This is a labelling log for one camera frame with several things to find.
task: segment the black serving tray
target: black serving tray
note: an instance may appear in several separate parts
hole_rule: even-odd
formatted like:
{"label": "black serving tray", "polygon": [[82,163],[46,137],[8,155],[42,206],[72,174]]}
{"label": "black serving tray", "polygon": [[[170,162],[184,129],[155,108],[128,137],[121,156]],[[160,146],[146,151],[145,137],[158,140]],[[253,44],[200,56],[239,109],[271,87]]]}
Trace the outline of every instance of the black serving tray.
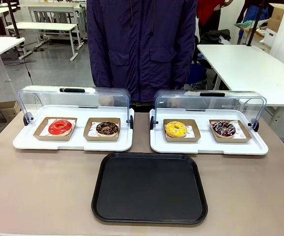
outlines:
{"label": "black serving tray", "polygon": [[118,152],[101,163],[92,211],[107,222],[197,224],[207,203],[188,156]]}

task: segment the cardboard box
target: cardboard box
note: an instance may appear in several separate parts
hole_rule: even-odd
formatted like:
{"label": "cardboard box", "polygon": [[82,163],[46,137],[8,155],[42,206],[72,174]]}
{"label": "cardboard box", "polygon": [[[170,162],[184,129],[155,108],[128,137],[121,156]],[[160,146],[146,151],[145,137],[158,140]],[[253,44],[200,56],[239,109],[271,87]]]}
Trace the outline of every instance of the cardboard box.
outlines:
{"label": "cardboard box", "polygon": [[242,132],[244,133],[244,135],[246,136],[246,138],[244,139],[233,139],[233,138],[228,138],[228,139],[225,139],[225,138],[220,138],[220,137],[217,137],[216,136],[216,132],[214,131],[214,129],[212,128],[212,125],[211,125],[211,122],[215,122],[215,121],[221,121],[221,120],[224,120],[224,121],[227,121],[227,122],[231,122],[231,121],[234,121],[233,119],[210,119],[209,122],[210,122],[210,128],[212,130],[212,133],[214,135],[214,138],[216,140],[217,143],[237,143],[237,144],[241,144],[241,143],[247,143],[249,140],[252,139],[248,129],[243,125],[243,123],[238,120],[238,124],[242,130]]}
{"label": "cardboard box", "polygon": [[8,117],[9,121],[12,121],[18,113],[20,113],[20,105],[17,101],[0,102],[0,108],[3,113]]}
{"label": "cardboard box", "polygon": [[274,7],[272,18],[278,21],[282,21],[284,15],[284,4],[270,3]]}
{"label": "cardboard box", "polygon": [[[40,133],[43,131],[45,126],[48,124],[49,119],[72,119],[75,120],[75,125],[72,128],[71,132],[67,136],[40,136]],[[69,141],[72,133],[77,126],[77,118],[71,118],[71,117],[45,117],[43,121],[40,123],[39,127],[36,129],[34,133],[34,137],[37,138],[40,141]]]}
{"label": "cardboard box", "polygon": [[263,43],[272,47],[277,33],[271,29],[266,29],[265,37]]}
{"label": "cardboard box", "polygon": [[268,21],[268,29],[274,32],[278,32],[280,25],[281,25],[281,21],[279,20],[270,18],[270,20]]}
{"label": "cardboard box", "polygon": [[[113,136],[113,137],[91,137],[91,136],[88,136],[89,130],[91,129],[91,126],[92,126],[92,122],[100,122],[101,123],[101,122],[107,122],[107,121],[118,124],[119,131],[118,131],[118,134],[116,136]],[[87,123],[86,123],[83,136],[87,141],[116,142],[119,138],[119,135],[120,135],[120,130],[121,130],[120,128],[121,128],[120,118],[89,118]]]}
{"label": "cardboard box", "polygon": [[[194,138],[172,138],[172,137],[169,137],[165,132],[165,125],[168,124],[169,122],[172,122],[172,121],[178,121],[178,122],[185,124],[186,126],[191,126],[192,130],[195,134],[195,137]],[[198,128],[197,123],[194,119],[164,119],[163,120],[163,126],[164,126],[164,135],[165,135],[166,141],[168,143],[196,143],[201,138],[199,128]]]}

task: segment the red clothing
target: red clothing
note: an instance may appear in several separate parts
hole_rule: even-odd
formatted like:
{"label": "red clothing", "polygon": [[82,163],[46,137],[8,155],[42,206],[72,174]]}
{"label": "red clothing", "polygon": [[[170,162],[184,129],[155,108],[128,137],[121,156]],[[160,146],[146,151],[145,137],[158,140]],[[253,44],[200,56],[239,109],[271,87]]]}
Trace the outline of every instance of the red clothing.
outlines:
{"label": "red clothing", "polygon": [[211,17],[214,8],[217,5],[224,5],[225,0],[198,0],[198,18],[204,26],[207,20]]}

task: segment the beige tabletop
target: beige tabletop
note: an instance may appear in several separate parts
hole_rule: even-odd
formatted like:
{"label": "beige tabletop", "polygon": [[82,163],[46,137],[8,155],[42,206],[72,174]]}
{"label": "beige tabletop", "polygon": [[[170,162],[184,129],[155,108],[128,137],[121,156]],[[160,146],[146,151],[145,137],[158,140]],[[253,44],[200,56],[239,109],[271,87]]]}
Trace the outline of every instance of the beige tabletop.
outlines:
{"label": "beige tabletop", "polygon": [[[107,153],[16,150],[18,115],[0,134],[0,233],[109,236],[284,235],[284,145],[264,122],[266,156],[193,155],[208,214],[197,226],[106,224],[91,211]],[[131,152],[151,152],[148,114],[135,115]]]}

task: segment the white paper liner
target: white paper liner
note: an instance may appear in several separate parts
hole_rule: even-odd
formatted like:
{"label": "white paper liner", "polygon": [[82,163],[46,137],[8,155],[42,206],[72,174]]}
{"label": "white paper liner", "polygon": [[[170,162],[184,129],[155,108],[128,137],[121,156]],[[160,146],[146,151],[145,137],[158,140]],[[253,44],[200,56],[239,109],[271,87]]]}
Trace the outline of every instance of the white paper liner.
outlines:
{"label": "white paper liner", "polygon": [[[195,138],[196,136],[195,136],[195,133],[194,133],[194,131],[193,131],[192,126],[186,126],[186,127],[187,127],[187,134],[186,134],[186,136],[183,137],[183,138],[184,138],[184,139],[186,139],[186,138]],[[167,135],[167,133],[166,133],[165,130],[164,130],[164,132],[165,132],[166,138],[171,138],[170,136]]]}
{"label": "white paper liner", "polygon": [[100,136],[98,136],[98,134],[96,132],[96,127],[100,123],[101,122],[92,122],[91,128],[89,129],[89,132],[87,134],[89,137],[100,137]]}
{"label": "white paper liner", "polygon": [[242,131],[237,120],[232,120],[230,123],[233,124],[235,126],[235,129],[236,129],[236,133],[234,134],[234,136],[231,139],[245,139],[245,138],[247,138],[246,135],[244,134],[244,132]]}
{"label": "white paper liner", "polygon": [[46,124],[46,126],[44,127],[43,131],[39,134],[39,136],[55,136],[55,135],[51,135],[49,132],[48,132],[48,128],[49,126],[57,121],[57,120],[66,120],[68,122],[70,122],[72,124],[72,130],[74,129],[74,126],[75,126],[75,120],[74,119],[49,119],[48,120],[48,123]]}

